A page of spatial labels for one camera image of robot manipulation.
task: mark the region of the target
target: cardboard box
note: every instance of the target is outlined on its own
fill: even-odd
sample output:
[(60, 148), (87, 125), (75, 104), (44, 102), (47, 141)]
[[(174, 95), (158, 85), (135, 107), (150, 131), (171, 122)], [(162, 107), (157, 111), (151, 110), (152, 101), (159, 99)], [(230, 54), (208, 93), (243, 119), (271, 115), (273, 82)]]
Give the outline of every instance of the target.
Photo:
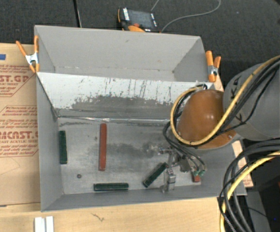
[(39, 202), (36, 76), (15, 44), (0, 54), (0, 205)]

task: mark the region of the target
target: yellow cable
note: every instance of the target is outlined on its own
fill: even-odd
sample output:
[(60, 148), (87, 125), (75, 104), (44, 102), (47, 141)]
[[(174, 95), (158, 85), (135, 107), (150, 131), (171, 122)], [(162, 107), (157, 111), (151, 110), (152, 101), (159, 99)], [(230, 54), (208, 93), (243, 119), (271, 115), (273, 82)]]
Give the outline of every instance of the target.
[(252, 78), (258, 74), (264, 67), (266, 67), (267, 65), (271, 64), (272, 62), (274, 62), (275, 60), (277, 60), (278, 58), (280, 58), (280, 56), (276, 56), (274, 58), (269, 59), (267, 62), (265, 62), (264, 64), (262, 64), (261, 66), (259, 66), (256, 70), (253, 71), (253, 73), (246, 79), (246, 81), (243, 83), (242, 87), (240, 88), (240, 90), (238, 91), (238, 93), (236, 94), (236, 96), (234, 97), (234, 99), (232, 100), (232, 102), (230, 103), (229, 107), (227, 108), (226, 112), (224, 113), (224, 115), (222, 116), (221, 120), (219, 121), (219, 123), (216, 125), (216, 127), (211, 131), (211, 133), (209, 135), (207, 135), (205, 138), (199, 140), (199, 141), (194, 141), (194, 142), (190, 142), (188, 140), (183, 139), (176, 131), (176, 128), (174, 126), (174, 111), (175, 108), (177, 106), (177, 104), (179, 103), (179, 100), (187, 93), (189, 93), (192, 89), (189, 89), (187, 91), (185, 91), (184, 93), (182, 93), (177, 100), (174, 102), (173, 107), (171, 109), (171, 114), (170, 114), (170, 124), (171, 124), (171, 130), (174, 134), (174, 136), (181, 141), (182, 143), (186, 144), (186, 145), (191, 145), (191, 146), (197, 146), (200, 145), (204, 142), (206, 142), (207, 140), (209, 140), (212, 136), (215, 135), (215, 133), (218, 131), (218, 129), (222, 126), (222, 124), (224, 123), (224, 121), (226, 120), (226, 118), (229, 116), (229, 114), (231, 113), (233, 107), (236, 105), (237, 100), (239, 99), (239, 97), (241, 96), (241, 94), (243, 93), (244, 89), (246, 88), (246, 86), (248, 85), (248, 83), (252, 80)]
[[(235, 180), (235, 182), (230, 186), (230, 189), (227, 192), (227, 199), (230, 199), (232, 193), (234, 192), (234, 190), (236, 189), (236, 187), (238, 186), (238, 184), (245, 178), (245, 176), (247, 176), (251, 171), (253, 171), (255, 168), (257, 168), (258, 166), (260, 166), (261, 164), (265, 163), (268, 160), (273, 159), (275, 156), (280, 155), (280, 151), (271, 153), (269, 155), (267, 155), (267, 158), (263, 158), (263, 159), (259, 159), (257, 160), (253, 165), (249, 166), (247, 169), (245, 169), (239, 176), (238, 178)], [(222, 203), (222, 211), (225, 212), (226, 211), (226, 204), (225, 201)], [(221, 232), (225, 232), (225, 227), (224, 227), (224, 217), (220, 216), (220, 230)]]

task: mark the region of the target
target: black pole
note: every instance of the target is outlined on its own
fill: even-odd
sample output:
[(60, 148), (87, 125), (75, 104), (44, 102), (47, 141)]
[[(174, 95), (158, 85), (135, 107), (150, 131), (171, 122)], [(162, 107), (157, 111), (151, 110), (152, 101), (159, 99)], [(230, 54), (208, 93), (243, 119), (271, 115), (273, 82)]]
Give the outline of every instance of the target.
[(73, 0), (73, 6), (74, 6), (74, 12), (75, 12), (75, 16), (76, 16), (77, 27), (81, 28), (82, 23), (81, 23), (81, 19), (80, 19), (80, 13), (79, 13), (78, 8), (77, 8), (76, 0)]

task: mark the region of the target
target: orange sphere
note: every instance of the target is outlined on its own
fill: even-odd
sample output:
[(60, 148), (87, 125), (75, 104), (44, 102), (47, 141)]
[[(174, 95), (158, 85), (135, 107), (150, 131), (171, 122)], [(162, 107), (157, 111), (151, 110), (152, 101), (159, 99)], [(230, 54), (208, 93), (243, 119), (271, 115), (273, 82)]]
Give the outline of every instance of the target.
[[(224, 112), (222, 106), (223, 92), (206, 89), (195, 92), (184, 106), (177, 131), (188, 141), (199, 141), (209, 135), (221, 120)], [(231, 130), (221, 134), (200, 149), (212, 149), (226, 145), (236, 132)]]

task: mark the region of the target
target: gray floor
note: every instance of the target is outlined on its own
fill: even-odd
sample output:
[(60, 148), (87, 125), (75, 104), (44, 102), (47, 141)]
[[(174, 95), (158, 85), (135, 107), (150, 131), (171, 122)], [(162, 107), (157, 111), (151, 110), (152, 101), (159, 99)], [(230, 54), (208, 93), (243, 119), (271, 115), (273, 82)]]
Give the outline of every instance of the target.
[[(85, 28), (115, 29), (118, 7), (150, 11), (156, 0), (77, 0)], [(161, 27), (210, 11), (218, 0), (160, 0), (153, 12)], [(32, 43), (35, 24), (76, 27), (72, 0), (0, 0), (0, 42)], [(226, 85), (242, 70), (280, 55), (280, 0), (221, 0), (217, 11), (171, 24), (166, 33), (198, 35), (205, 50), (221, 55)]]

